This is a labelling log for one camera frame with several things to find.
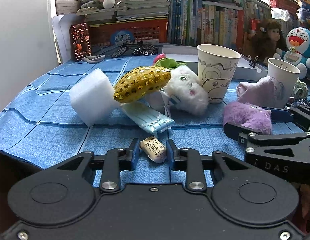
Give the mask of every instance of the small packet with chinese text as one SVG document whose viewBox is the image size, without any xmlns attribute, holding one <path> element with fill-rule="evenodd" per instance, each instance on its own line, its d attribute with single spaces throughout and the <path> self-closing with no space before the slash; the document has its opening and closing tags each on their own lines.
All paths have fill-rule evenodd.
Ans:
<svg viewBox="0 0 310 240">
<path fill-rule="evenodd" d="M 167 150 L 155 136 L 146 138 L 139 143 L 140 148 L 147 154 L 148 158 L 156 163 L 163 163 L 167 157 Z"/>
</svg>

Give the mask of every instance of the pink ball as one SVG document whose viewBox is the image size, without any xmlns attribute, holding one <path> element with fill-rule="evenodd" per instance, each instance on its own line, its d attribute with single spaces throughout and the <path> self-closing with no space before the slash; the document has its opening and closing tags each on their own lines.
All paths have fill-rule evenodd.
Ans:
<svg viewBox="0 0 310 240">
<path fill-rule="evenodd" d="M 157 61 L 159 61 L 160 59 L 162 59 L 162 58 L 165 58 L 166 57 L 166 54 L 159 54 L 159 55 L 157 55 L 156 56 L 156 58 L 154 59 L 154 64 L 157 62 Z"/>
</svg>

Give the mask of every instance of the purple plush toy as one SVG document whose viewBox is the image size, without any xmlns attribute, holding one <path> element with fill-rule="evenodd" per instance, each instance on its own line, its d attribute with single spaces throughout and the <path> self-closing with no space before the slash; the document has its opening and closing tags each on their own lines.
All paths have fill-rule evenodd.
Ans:
<svg viewBox="0 0 310 240">
<path fill-rule="evenodd" d="M 223 126 L 234 123 L 254 129 L 262 134 L 272 133 L 271 111 L 249 103 L 234 101 L 225 106 Z"/>
</svg>

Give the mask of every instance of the foam cube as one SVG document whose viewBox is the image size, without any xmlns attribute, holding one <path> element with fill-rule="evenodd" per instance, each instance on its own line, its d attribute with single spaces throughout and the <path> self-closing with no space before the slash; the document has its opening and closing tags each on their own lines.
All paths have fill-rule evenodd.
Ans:
<svg viewBox="0 0 310 240">
<path fill-rule="evenodd" d="M 114 92 L 108 77 L 97 68 L 70 89 L 71 106 L 89 127 L 119 107 Z"/>
</svg>

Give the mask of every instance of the orange plastic basket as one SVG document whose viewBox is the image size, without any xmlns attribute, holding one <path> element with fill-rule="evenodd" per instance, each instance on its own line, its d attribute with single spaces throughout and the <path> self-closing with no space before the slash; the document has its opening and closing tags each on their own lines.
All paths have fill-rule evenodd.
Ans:
<svg viewBox="0 0 310 240">
<path fill-rule="evenodd" d="M 290 0 L 268 0 L 270 8 L 279 8 L 283 10 L 287 10 L 292 15 L 296 15 L 297 10 L 300 6 L 297 3 L 294 3 Z"/>
<path fill-rule="evenodd" d="M 89 28 L 92 46 L 110 46 L 111 35 L 118 31 L 130 31 L 135 41 L 158 40 L 167 42 L 168 19 L 138 20 L 125 23 L 91 25 Z"/>
</svg>

